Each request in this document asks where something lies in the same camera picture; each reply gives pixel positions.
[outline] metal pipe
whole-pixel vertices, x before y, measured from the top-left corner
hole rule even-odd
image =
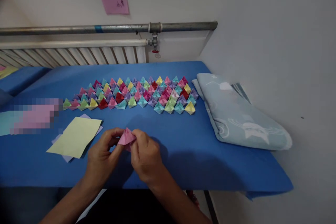
[[[217,21],[193,23],[151,23],[119,24],[98,26],[53,26],[53,27],[20,27],[0,28],[0,36],[14,35],[60,35],[60,34],[92,34],[92,33],[139,33],[139,32],[183,32],[196,30],[215,30]]]

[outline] blue cloth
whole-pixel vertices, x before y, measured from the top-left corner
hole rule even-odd
[[[199,73],[193,83],[203,93],[219,141],[276,151],[292,146],[288,132],[241,97],[223,76]]]
[[[16,96],[50,70],[50,68],[45,67],[22,67],[7,77],[1,79],[0,89],[11,96]]]
[[[110,80],[127,77],[148,79],[152,76],[170,79],[183,75],[189,81],[198,73],[209,70],[204,63],[171,62],[151,64],[62,66],[53,69],[25,91],[16,96],[14,104],[24,104],[33,98],[71,98],[81,87],[96,79]],[[0,112],[10,110],[10,105]],[[197,100],[196,112],[157,114],[151,106],[136,106],[126,110],[65,110],[59,112],[53,129],[40,135],[7,135],[0,137],[0,185],[72,187],[83,176],[87,151],[82,158],[66,163],[57,154],[46,153],[51,140],[64,130],[76,116],[87,114],[102,119],[102,130],[93,140],[96,143],[106,129],[128,127],[147,132],[161,147],[164,164],[182,189],[231,190],[277,194],[293,188],[290,179],[268,150],[252,149],[219,142],[209,121],[204,102]],[[147,188],[131,165],[131,155],[123,152],[107,187]]]

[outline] yellow origami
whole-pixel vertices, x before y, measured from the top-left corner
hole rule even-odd
[[[104,88],[103,88],[104,93],[106,93],[106,91],[107,91],[108,89],[110,89],[110,86],[109,86],[108,83],[106,83],[105,86],[104,86]]]
[[[88,109],[93,110],[96,107],[98,107],[98,103],[93,98],[91,98],[90,105],[89,105]]]
[[[184,90],[185,90],[188,94],[190,94],[191,89],[190,89],[188,83],[184,86]]]
[[[161,83],[163,82],[161,76],[158,77],[158,79],[156,80],[156,84],[161,85]]]
[[[185,107],[184,111],[186,111],[188,114],[192,115],[195,113],[195,107],[192,104],[192,102],[189,102],[189,104]]]
[[[122,83],[123,83],[123,80],[121,78],[119,78],[118,82],[117,82],[118,86],[120,86]]]
[[[128,91],[131,91],[132,87],[134,87],[134,85],[132,82],[130,82],[127,87]]]

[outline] folded towel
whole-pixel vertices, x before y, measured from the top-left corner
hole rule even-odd
[[[199,73],[192,82],[219,141],[277,151],[291,148],[288,132],[240,96],[223,76]]]

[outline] finger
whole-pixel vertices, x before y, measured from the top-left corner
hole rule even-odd
[[[125,148],[125,145],[116,145],[108,159],[111,162],[117,162],[119,160],[120,155],[122,154],[123,150]]]
[[[146,149],[148,147],[147,134],[139,129],[133,130],[132,133],[136,136],[139,151]]]
[[[137,140],[131,143],[131,161],[134,163],[139,161],[139,145]]]
[[[124,129],[120,129],[120,128],[113,128],[113,129],[109,129],[106,130],[101,138],[98,140],[97,144],[104,149],[108,149],[109,148],[109,142],[112,139],[112,137],[119,137],[123,134]]]

